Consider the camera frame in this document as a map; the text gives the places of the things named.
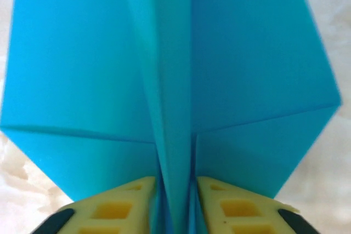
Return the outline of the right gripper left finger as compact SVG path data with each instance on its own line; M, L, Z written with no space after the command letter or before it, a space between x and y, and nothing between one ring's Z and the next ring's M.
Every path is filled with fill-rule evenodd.
M150 203L156 178L146 176L70 203L30 234L150 234Z

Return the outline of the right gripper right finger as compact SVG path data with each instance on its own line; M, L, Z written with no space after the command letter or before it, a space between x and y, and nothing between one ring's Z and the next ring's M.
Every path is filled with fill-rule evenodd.
M208 234L310 234L290 205L207 176L197 185Z

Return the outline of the blue paper sheet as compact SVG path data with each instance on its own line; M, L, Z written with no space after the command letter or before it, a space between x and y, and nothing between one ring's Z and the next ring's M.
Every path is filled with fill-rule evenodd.
M154 176L154 234L210 234L201 176L275 197L340 104L307 0L14 0L0 130L74 201Z

